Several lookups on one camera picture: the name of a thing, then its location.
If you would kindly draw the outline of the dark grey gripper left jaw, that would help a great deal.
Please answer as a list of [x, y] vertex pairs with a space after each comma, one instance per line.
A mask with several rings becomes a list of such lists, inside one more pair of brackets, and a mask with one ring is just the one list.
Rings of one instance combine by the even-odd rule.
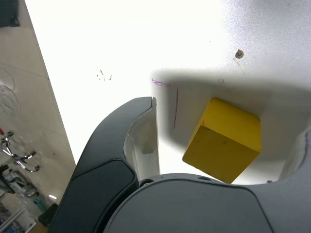
[[51, 233], [101, 233], [140, 181], [160, 174], [156, 99], [135, 98], [94, 130], [49, 227]]

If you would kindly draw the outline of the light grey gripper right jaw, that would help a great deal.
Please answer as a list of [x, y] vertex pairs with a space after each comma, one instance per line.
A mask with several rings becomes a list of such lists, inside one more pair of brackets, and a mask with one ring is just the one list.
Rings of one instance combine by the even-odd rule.
[[302, 161], [273, 183], [228, 185], [167, 179], [128, 197], [106, 233], [308, 233], [311, 230], [311, 132], [299, 136]]

